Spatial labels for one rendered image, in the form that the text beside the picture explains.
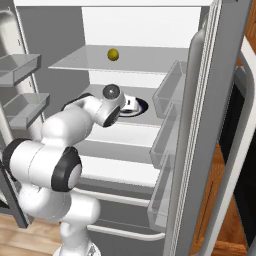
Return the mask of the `clear door bin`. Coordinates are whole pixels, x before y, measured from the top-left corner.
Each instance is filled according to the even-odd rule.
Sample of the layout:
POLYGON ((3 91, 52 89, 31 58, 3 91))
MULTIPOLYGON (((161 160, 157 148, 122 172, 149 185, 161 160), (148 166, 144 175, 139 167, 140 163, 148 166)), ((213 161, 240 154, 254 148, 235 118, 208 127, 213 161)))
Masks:
POLYGON ((159 118, 165 117, 172 103, 182 102, 186 68, 187 63, 185 61, 176 60, 155 91, 152 99, 159 118))
POLYGON ((175 159, 180 124, 181 105, 172 104, 150 150, 153 166, 160 169, 164 159, 171 155, 175 159))
POLYGON ((173 157, 169 155, 163 162, 147 209, 150 228, 158 232, 166 230, 172 178, 173 157))
POLYGON ((49 93, 23 93, 11 99, 3 108, 12 129, 26 130, 48 107, 49 102, 49 93))
POLYGON ((40 54, 12 54, 0 58, 0 87, 14 87, 41 67, 40 54))

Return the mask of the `yellow lemon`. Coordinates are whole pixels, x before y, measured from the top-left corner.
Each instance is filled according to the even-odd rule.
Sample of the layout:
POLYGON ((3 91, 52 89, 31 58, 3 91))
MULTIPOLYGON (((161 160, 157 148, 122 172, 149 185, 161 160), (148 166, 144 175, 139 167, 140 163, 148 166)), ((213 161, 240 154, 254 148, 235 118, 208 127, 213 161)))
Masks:
POLYGON ((119 58, 119 52, 115 48, 111 48, 107 53, 108 59, 111 61, 116 61, 119 58))

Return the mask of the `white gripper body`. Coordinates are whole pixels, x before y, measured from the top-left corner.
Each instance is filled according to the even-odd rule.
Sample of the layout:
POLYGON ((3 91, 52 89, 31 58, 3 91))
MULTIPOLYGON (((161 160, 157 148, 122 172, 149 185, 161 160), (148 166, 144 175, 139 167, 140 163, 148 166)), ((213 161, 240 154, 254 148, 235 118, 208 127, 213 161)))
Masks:
POLYGON ((133 113, 139 110, 139 104, 136 99, 127 100, 125 106, 121 109, 122 113, 133 113))

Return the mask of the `grey fridge door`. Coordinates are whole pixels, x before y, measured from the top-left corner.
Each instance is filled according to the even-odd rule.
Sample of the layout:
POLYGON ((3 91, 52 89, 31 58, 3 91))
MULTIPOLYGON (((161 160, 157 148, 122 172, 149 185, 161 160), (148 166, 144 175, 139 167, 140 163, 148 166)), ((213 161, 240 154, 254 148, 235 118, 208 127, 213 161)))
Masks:
POLYGON ((186 70, 163 256, 189 256, 216 142, 233 83, 246 73, 240 59, 252 0, 213 0, 191 41, 186 70))
MULTIPOLYGON (((0 0, 0 58, 12 54, 32 53, 27 49, 14 0, 0 0)), ((3 106, 18 94, 40 93, 34 73, 14 87, 0 87, 0 214, 13 216, 20 228, 28 227, 32 218, 18 204, 21 184, 3 168, 2 151, 15 137, 40 138, 44 114, 42 112, 26 130, 14 130, 9 125, 3 106)))

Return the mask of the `glass fridge shelf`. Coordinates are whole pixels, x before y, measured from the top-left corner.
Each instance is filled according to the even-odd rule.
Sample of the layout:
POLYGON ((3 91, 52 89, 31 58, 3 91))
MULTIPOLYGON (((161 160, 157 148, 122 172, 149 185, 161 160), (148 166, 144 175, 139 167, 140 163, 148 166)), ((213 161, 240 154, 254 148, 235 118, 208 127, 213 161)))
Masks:
POLYGON ((164 74, 176 60, 186 61, 188 57, 187 48, 115 46, 119 58, 111 61, 107 56, 110 49, 111 46, 85 45, 50 69, 164 74))
MULTIPOLYGON (((91 93, 97 98, 102 98, 102 89, 105 85, 100 84, 91 84, 85 90, 82 91, 83 93, 91 93)), ((117 123, 134 123, 139 125, 150 125, 150 126, 161 126, 163 120, 158 118, 155 112, 154 103, 152 97, 156 91, 155 88, 144 88, 144 87, 127 87, 127 86, 120 86, 121 90, 130 96, 134 96, 136 98, 140 98, 148 103, 148 109, 146 112, 142 113, 141 115, 135 117, 119 117, 117 123)), ((72 96, 69 100, 73 100, 78 96, 72 96)))

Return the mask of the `grey fridge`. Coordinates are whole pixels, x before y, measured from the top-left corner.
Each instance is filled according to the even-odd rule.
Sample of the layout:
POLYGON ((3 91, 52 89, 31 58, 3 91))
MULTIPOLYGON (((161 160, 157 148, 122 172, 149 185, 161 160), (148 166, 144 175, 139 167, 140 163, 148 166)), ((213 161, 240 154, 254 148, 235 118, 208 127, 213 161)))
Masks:
MULTIPOLYGON (((85 45, 187 48, 201 27, 205 7, 64 7, 55 0, 33 0, 18 8, 28 50, 42 56, 35 79, 41 92, 50 94, 45 114, 57 113, 72 96, 91 84, 114 83, 157 89, 168 73, 50 69, 57 61, 85 45)), ((159 171, 150 150, 160 126, 116 123, 94 127, 78 143, 85 163, 78 185, 82 191, 118 196, 149 197, 159 171)))

